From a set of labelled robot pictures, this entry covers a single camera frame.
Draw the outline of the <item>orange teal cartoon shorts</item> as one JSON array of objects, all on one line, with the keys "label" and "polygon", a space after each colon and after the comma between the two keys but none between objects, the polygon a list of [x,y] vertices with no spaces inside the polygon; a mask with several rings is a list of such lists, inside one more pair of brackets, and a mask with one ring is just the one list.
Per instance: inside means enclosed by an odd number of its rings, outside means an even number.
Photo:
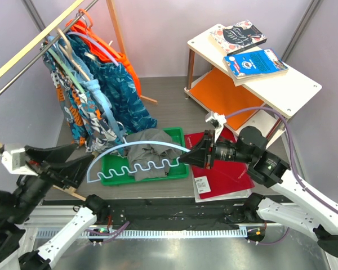
[{"label": "orange teal cartoon shorts", "polygon": [[90,95],[79,92],[48,51],[43,54],[42,59],[50,72],[73,142],[84,146],[88,152],[103,152],[122,144],[123,137],[118,138],[110,129]]}]

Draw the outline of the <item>grey shorts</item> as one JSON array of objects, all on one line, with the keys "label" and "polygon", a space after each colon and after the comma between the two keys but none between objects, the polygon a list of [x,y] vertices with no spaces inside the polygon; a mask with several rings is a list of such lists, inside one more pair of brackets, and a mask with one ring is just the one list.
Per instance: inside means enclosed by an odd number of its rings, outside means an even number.
[{"label": "grey shorts", "polygon": [[[146,129],[129,134],[127,142],[160,141],[174,144],[171,136],[160,129]],[[136,181],[148,178],[166,177],[170,171],[169,164],[181,155],[182,151],[164,145],[144,143],[128,148],[127,158],[129,169]]]}]

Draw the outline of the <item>mint green hanger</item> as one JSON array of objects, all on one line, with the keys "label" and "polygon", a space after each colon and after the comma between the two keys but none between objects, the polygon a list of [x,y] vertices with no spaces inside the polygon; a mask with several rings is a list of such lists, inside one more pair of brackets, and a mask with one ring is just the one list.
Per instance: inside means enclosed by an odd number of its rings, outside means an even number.
[{"label": "mint green hanger", "polygon": [[62,62],[60,57],[51,48],[48,49],[48,52],[55,59],[55,61],[62,67],[62,69],[65,71],[66,75],[70,78],[70,80],[76,86],[76,88],[79,90],[79,92],[85,94],[85,90],[82,88],[80,83],[76,80],[75,76],[68,69],[68,67]]}]

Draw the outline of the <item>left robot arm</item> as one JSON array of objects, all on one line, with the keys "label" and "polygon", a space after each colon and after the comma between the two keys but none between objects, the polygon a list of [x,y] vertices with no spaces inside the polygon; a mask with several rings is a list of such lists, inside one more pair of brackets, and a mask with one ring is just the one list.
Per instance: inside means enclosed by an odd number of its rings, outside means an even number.
[{"label": "left robot arm", "polygon": [[0,269],[53,269],[89,226],[108,220],[108,203],[97,195],[83,198],[71,218],[64,209],[43,213],[53,186],[76,189],[91,169],[92,154],[70,159],[75,148],[0,146],[2,165],[19,176],[14,192],[0,190]]}]

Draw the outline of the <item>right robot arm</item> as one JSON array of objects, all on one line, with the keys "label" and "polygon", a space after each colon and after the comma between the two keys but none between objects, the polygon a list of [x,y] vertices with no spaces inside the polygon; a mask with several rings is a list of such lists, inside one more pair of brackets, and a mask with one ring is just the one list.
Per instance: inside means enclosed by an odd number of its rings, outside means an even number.
[{"label": "right robot arm", "polygon": [[247,174],[254,182],[285,196],[297,207],[282,206],[253,192],[242,206],[245,219],[272,221],[292,228],[338,258],[338,203],[300,178],[293,166],[266,150],[267,144],[268,140],[252,126],[241,130],[235,142],[216,141],[214,132],[207,130],[179,160],[207,169],[213,167],[215,160],[246,164]]}]

